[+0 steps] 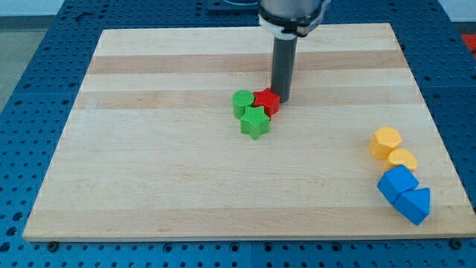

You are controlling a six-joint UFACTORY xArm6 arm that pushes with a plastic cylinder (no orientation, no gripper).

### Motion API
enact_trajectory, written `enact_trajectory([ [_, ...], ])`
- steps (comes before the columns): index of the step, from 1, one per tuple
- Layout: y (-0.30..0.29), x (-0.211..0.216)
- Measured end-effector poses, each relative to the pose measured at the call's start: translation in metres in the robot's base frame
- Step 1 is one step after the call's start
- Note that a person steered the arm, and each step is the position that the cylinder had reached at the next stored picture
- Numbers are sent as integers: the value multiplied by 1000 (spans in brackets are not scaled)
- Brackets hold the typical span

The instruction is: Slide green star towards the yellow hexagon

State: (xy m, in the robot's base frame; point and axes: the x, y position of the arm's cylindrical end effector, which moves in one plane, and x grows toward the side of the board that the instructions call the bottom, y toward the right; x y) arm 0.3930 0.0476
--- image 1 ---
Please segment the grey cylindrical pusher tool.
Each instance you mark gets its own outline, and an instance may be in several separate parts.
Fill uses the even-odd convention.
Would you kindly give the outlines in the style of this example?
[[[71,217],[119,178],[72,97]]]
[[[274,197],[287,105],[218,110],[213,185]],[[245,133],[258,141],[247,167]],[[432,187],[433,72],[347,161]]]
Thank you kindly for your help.
[[[297,47],[296,36],[292,39],[274,38],[271,66],[271,90],[285,103],[290,98],[292,75]]]

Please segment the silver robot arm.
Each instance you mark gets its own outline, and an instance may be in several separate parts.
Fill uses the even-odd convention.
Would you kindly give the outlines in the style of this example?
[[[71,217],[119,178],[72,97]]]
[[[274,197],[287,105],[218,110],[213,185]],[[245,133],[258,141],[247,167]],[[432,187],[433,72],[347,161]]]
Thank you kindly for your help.
[[[330,0],[259,0],[259,22],[274,36],[271,90],[285,103],[290,98],[299,38],[308,36],[324,20]]]

